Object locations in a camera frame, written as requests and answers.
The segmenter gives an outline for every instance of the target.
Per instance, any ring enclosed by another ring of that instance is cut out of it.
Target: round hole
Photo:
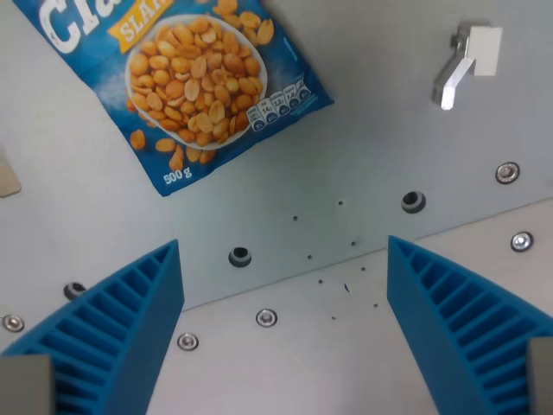
[[[228,260],[233,266],[244,268],[251,262],[251,253],[246,248],[239,246],[228,254]]]
[[[421,192],[409,192],[401,200],[401,208],[408,214],[418,214],[426,207],[426,196]]]
[[[69,283],[65,287],[63,287],[63,295],[66,296],[69,301],[80,297],[85,291],[85,286],[80,283]]]

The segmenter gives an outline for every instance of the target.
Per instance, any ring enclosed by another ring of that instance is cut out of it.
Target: peanut
[[[144,75],[148,71],[148,58],[146,55],[135,54],[130,58],[129,69],[133,75]]]
[[[173,138],[162,138],[156,143],[156,150],[161,153],[169,153],[175,151],[176,142]]]
[[[182,138],[182,141],[184,141],[185,143],[193,143],[196,139],[194,133],[187,129],[179,130],[178,134],[179,137]]]
[[[187,147],[187,158],[191,163],[195,163],[200,160],[201,150],[195,149],[194,147]]]
[[[165,93],[169,98],[175,99],[184,93],[185,84],[180,80],[172,80],[165,86]]]
[[[161,111],[163,108],[162,99],[159,98],[159,95],[156,93],[149,93],[146,97],[146,102],[148,106],[154,111]]]
[[[250,11],[243,11],[240,15],[240,22],[247,28],[257,29],[261,25],[261,18]]]
[[[135,150],[141,150],[146,146],[146,137],[142,130],[136,130],[130,134],[130,145]]]
[[[238,54],[240,52],[238,38],[233,32],[225,32],[223,34],[223,48],[228,54]]]
[[[206,164],[213,160],[215,157],[215,150],[203,150],[200,154],[200,163]]]
[[[190,61],[182,56],[177,56],[171,60],[171,67],[178,73],[186,73],[190,71]]]
[[[271,19],[264,20],[257,31],[257,41],[260,45],[268,45],[275,34],[275,25]]]
[[[133,93],[130,97],[130,100],[135,105],[136,108],[140,108],[143,111],[148,111],[148,101],[141,93]]]

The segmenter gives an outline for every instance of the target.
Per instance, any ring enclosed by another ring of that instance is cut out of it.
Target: screw head
[[[277,324],[277,313],[270,309],[263,309],[256,315],[256,322],[261,327],[272,327]]]
[[[534,237],[530,232],[519,232],[511,238],[511,249],[514,252],[526,252],[534,245]]]
[[[184,333],[179,335],[179,338],[176,339],[176,345],[185,352],[191,352],[197,349],[199,344],[198,337],[192,333]]]
[[[25,322],[23,321],[23,319],[19,316],[14,316],[11,314],[3,317],[2,325],[6,330],[12,333],[19,333],[20,331],[25,329]]]
[[[495,180],[501,184],[511,184],[518,179],[520,167],[514,162],[501,164],[495,171]]]

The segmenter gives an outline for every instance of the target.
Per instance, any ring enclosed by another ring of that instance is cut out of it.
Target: beige object
[[[16,173],[9,166],[0,165],[0,197],[12,196],[21,191]]]

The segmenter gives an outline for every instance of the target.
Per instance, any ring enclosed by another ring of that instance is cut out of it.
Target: small hole
[[[409,192],[401,200],[401,208],[408,214],[418,214],[426,207],[426,196],[421,192]]]
[[[248,250],[245,248],[234,248],[233,252],[236,258],[245,258],[248,255]]]
[[[409,192],[407,195],[404,196],[404,203],[406,205],[414,205],[418,201],[418,195],[416,192]]]
[[[228,254],[228,260],[231,265],[236,266],[237,268],[244,268],[251,262],[251,253],[246,248],[239,246],[234,248]]]

